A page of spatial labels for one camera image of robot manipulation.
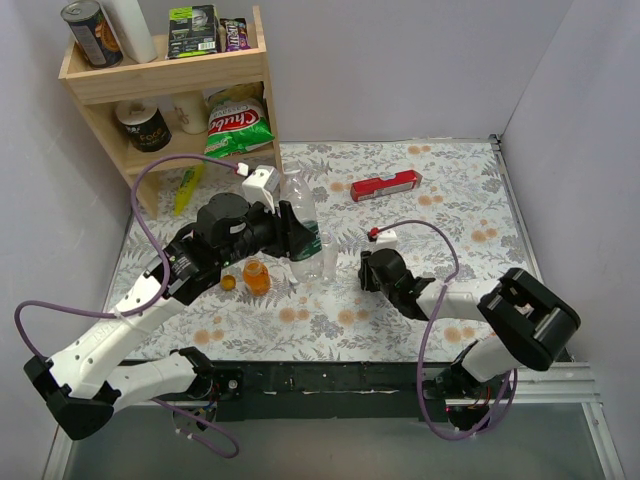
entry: red logo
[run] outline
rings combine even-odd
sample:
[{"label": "red logo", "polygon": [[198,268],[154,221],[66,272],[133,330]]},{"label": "red logo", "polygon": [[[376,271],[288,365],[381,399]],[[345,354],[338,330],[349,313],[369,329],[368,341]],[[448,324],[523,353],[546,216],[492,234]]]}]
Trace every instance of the red logo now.
[{"label": "red logo", "polygon": [[242,130],[260,121],[260,115],[252,108],[244,112],[233,113],[215,118],[209,125],[209,135]]}]

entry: orange bottle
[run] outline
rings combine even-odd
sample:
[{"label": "orange bottle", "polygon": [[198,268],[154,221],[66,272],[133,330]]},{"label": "orange bottle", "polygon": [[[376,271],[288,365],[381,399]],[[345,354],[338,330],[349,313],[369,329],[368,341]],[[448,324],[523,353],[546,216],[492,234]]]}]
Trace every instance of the orange bottle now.
[{"label": "orange bottle", "polygon": [[264,295],[271,288],[271,278],[267,266],[256,257],[249,257],[244,264],[242,278],[254,295]]}]

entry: can top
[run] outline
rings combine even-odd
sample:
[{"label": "can top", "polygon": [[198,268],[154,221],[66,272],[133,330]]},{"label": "can top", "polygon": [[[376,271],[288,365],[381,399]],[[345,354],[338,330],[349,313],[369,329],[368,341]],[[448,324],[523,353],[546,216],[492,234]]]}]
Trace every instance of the can top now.
[{"label": "can top", "polygon": [[60,16],[67,22],[82,22],[100,11],[100,4],[94,0],[78,0],[62,9]]},{"label": "can top", "polygon": [[156,102],[151,99],[125,100],[118,103],[116,117],[124,125],[140,125],[150,120],[157,111]]}]

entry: gray floor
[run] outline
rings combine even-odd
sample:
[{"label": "gray floor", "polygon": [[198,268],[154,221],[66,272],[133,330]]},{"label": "gray floor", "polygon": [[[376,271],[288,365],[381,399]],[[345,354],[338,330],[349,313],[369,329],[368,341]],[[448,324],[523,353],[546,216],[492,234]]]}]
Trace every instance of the gray floor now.
[{"label": "gray floor", "polygon": [[74,444],[65,478],[604,478],[580,405],[514,405],[499,429],[457,443],[438,439],[413,419],[225,426],[243,448],[233,460],[176,435],[164,410],[132,407]]}]

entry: bag of chips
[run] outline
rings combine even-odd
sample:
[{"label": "bag of chips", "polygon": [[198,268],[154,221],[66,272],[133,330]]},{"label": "bag of chips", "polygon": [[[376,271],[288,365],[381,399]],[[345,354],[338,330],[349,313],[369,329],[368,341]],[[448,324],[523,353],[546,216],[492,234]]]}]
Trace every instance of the bag of chips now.
[{"label": "bag of chips", "polygon": [[236,85],[209,97],[209,137],[204,154],[247,153],[274,139],[262,105],[262,83]]}]

